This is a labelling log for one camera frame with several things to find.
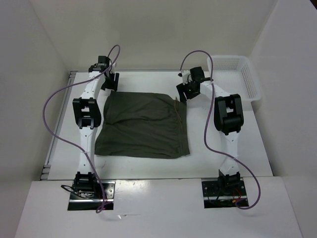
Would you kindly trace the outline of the olive green shorts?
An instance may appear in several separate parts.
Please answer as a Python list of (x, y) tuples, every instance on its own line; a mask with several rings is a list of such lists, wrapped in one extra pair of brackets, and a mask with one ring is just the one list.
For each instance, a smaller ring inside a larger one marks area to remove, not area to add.
[(186, 103), (160, 93), (107, 97), (95, 155), (177, 159), (189, 154)]

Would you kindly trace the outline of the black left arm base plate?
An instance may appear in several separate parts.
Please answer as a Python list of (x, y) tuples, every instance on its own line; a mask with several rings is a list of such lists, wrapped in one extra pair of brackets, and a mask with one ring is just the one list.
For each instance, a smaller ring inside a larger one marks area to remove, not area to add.
[[(114, 181), (104, 181), (103, 187), (105, 191), (105, 206), (103, 211), (114, 209)], [(79, 186), (66, 187), (70, 192), (68, 201), (68, 211), (96, 211), (103, 202), (102, 189), (97, 183), (95, 188), (91, 188), (90, 185), (79, 188)]]

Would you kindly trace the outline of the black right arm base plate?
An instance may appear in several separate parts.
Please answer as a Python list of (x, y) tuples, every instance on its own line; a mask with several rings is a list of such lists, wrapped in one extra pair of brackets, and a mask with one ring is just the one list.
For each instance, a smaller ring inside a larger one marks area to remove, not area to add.
[(231, 208), (238, 202), (240, 207), (248, 207), (247, 193), (243, 180), (234, 188), (220, 190), (218, 182), (214, 179), (202, 180), (204, 208)]

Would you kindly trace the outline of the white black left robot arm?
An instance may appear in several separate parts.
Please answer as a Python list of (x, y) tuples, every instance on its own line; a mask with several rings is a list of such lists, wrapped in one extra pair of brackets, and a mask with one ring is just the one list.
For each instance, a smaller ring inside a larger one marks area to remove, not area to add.
[(97, 98), (103, 90), (105, 95), (116, 91), (119, 74), (114, 72), (107, 56), (99, 56), (98, 62), (89, 68), (89, 77), (98, 78), (89, 82), (79, 98), (72, 101), (76, 125), (80, 132), (80, 161), (78, 172), (74, 179), (74, 190), (87, 198), (102, 197), (102, 190), (93, 171), (95, 138), (98, 127), (102, 124), (102, 113)]

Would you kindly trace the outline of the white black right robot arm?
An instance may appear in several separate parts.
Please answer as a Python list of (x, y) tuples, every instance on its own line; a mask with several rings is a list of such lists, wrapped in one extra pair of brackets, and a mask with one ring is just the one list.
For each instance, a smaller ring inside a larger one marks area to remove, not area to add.
[(230, 194), (240, 183), (238, 167), (238, 137), (244, 124), (242, 100), (238, 94), (229, 94), (206, 77), (202, 68), (195, 67), (178, 74), (182, 83), (176, 86), (181, 102), (193, 99), (202, 94), (211, 99), (211, 112), (208, 114), (204, 131), (204, 140), (207, 139), (207, 128), (210, 117), (219, 132), (222, 149), (212, 150), (225, 156), (218, 170), (217, 189), (223, 195)]

